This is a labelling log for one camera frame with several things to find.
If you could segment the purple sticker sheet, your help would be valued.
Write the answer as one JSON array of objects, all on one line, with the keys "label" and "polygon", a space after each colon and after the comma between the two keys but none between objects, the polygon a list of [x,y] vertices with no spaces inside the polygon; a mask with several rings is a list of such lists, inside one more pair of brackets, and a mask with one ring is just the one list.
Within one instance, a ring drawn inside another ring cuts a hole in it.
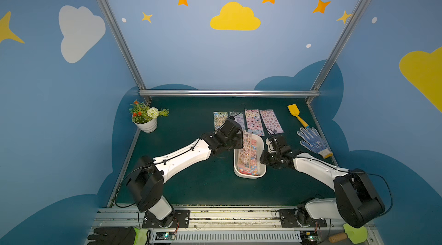
[{"label": "purple sticker sheet", "polygon": [[241,128],[245,131],[246,130],[246,124],[244,119],[243,112],[230,112],[230,117],[233,117],[234,120],[241,126]]}]

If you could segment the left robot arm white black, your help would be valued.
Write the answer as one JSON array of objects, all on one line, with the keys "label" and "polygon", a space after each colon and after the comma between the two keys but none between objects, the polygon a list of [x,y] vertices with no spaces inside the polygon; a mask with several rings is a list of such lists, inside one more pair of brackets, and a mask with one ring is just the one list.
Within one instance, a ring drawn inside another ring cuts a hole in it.
[{"label": "left robot arm white black", "polygon": [[141,157],[135,168],[123,179],[141,212],[153,215],[158,226],[172,225],[174,208],[163,196],[163,186],[188,167],[224,151],[243,148],[243,129],[229,117],[215,132],[202,134],[190,145],[173,153],[151,158]]}]

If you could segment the pink blue sticker sheet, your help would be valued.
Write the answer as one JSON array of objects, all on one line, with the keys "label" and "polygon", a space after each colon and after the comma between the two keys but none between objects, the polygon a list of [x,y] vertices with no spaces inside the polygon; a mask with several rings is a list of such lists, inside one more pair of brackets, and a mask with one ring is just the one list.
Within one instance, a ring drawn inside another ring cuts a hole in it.
[{"label": "pink blue sticker sheet", "polygon": [[258,136],[265,135],[258,109],[246,109],[245,117],[248,133],[256,134]]}]

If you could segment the pink bonbon drop sticker sheet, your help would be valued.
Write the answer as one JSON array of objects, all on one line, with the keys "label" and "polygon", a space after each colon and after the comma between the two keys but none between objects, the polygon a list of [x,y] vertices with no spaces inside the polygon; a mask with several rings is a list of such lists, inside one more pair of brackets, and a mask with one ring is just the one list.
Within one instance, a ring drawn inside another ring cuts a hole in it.
[{"label": "pink bonbon drop sticker sheet", "polygon": [[257,140],[250,133],[243,134],[243,148],[238,151],[237,167],[241,174],[258,176]]}]

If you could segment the green panda sticker sheet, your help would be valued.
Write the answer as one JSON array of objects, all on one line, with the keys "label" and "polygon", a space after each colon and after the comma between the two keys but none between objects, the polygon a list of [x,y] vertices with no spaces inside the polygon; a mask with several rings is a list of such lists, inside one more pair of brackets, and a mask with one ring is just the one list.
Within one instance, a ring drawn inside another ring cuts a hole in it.
[{"label": "green panda sticker sheet", "polygon": [[218,130],[220,127],[222,127],[226,120],[229,118],[229,113],[224,111],[216,111],[213,113],[213,115],[215,130]]}]

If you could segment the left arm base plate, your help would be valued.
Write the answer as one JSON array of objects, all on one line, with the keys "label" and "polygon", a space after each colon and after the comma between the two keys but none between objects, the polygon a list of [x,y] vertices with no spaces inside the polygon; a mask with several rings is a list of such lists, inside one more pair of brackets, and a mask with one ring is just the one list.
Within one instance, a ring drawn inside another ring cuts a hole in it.
[{"label": "left arm base plate", "polygon": [[173,210],[164,219],[159,220],[156,216],[147,211],[143,218],[142,228],[188,228],[189,210]]}]

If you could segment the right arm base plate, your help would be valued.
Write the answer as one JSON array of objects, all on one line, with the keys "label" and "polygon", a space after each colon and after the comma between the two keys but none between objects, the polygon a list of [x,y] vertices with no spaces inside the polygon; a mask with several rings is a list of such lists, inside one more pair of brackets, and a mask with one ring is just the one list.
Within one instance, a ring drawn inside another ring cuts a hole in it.
[{"label": "right arm base plate", "polygon": [[315,228],[327,227],[324,219],[313,219],[305,209],[280,209],[276,211],[276,217],[280,219],[283,228]]}]

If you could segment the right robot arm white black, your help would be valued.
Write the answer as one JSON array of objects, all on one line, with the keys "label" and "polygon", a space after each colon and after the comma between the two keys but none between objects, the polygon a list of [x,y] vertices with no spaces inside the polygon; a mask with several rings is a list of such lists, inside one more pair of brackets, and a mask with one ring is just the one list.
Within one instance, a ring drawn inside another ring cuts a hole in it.
[{"label": "right robot arm white black", "polygon": [[301,227],[308,227],[317,219],[343,220],[360,228],[371,220],[391,211],[386,208],[371,176],[360,169],[348,170],[311,156],[295,152],[282,135],[266,140],[260,162],[274,169],[294,169],[322,182],[334,191],[333,198],[312,199],[295,208],[295,218]]}]

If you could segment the pink bear sticker sheet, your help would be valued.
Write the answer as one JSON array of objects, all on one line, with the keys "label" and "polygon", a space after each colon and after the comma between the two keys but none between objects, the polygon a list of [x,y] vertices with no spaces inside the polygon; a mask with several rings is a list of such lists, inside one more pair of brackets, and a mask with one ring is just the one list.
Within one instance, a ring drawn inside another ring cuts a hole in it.
[{"label": "pink bear sticker sheet", "polygon": [[260,110],[260,115],[268,133],[281,134],[284,132],[273,109]]}]

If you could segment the white plastic storage box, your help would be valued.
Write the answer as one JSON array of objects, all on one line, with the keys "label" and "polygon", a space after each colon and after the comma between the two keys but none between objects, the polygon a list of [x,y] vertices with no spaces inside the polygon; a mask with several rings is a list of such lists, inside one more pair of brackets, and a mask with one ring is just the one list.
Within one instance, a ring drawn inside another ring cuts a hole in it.
[{"label": "white plastic storage box", "polygon": [[264,142],[260,136],[245,132],[243,147],[234,150],[235,174],[246,179],[263,177],[267,172],[266,165],[260,162],[264,149]]}]

